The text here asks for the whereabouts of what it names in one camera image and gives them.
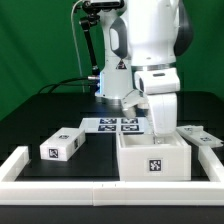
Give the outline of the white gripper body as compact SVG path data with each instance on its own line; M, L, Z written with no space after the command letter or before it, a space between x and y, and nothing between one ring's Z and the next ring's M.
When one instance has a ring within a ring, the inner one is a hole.
M154 134L171 135L177 124L176 93L180 90L177 70L136 71L134 82L148 104Z

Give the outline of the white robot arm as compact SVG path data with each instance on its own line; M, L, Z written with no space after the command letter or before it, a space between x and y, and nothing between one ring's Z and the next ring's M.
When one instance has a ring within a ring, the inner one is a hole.
M156 136L173 134L176 57L192 41L183 0L90 0L90 7L100 16L105 46L96 96L118 100L128 118L144 110Z

